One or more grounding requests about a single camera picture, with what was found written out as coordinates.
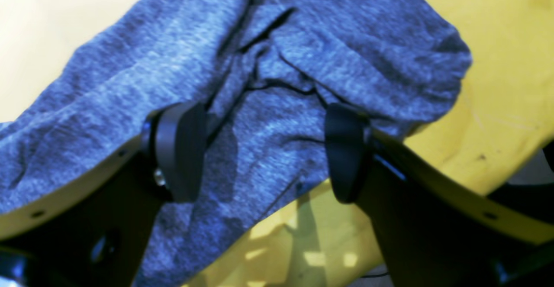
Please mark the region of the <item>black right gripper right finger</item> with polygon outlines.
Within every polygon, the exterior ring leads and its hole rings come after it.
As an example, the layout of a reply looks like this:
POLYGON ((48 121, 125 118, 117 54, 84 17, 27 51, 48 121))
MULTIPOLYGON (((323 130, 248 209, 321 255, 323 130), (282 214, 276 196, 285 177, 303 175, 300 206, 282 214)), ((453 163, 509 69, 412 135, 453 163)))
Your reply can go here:
POLYGON ((332 191, 342 204, 371 204, 370 183, 378 142, 389 135, 372 125, 360 108, 332 103, 325 113, 325 154, 332 191))

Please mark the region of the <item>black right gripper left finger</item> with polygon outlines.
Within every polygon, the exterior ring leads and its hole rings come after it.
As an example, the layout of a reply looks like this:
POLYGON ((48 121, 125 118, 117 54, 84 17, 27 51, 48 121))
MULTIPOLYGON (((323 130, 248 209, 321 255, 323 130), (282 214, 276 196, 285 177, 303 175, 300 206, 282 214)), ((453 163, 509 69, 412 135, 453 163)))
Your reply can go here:
POLYGON ((141 153, 154 182, 176 203, 199 197, 206 152, 206 109, 202 102, 177 102, 151 111, 141 128, 141 153))

